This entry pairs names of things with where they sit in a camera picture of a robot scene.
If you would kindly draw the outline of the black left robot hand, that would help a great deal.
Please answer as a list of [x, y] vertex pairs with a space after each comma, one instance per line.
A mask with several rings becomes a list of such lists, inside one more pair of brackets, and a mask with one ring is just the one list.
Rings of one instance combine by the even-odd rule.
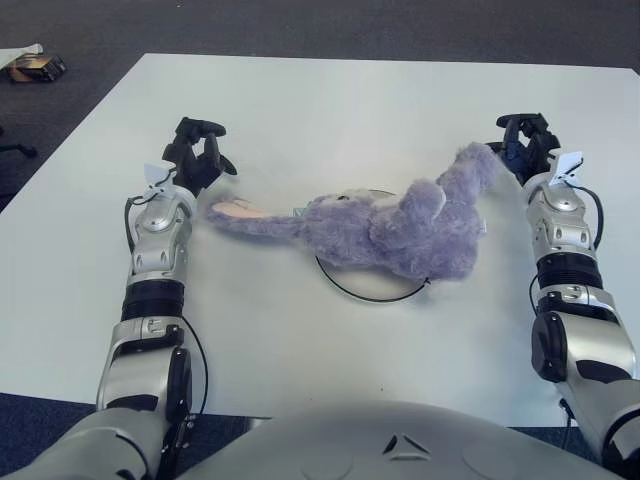
[[219, 149], [218, 139], [225, 135], [218, 123], [183, 117], [162, 156], [175, 165], [174, 184], [197, 197], [223, 173], [236, 176], [235, 166]]

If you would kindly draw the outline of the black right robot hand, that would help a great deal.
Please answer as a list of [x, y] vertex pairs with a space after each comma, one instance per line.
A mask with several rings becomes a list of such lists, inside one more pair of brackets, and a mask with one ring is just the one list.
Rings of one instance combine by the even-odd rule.
[[488, 146], [521, 186], [550, 171], [551, 151], [559, 149], [560, 143], [541, 113], [503, 115], [496, 126], [504, 130], [503, 139]]

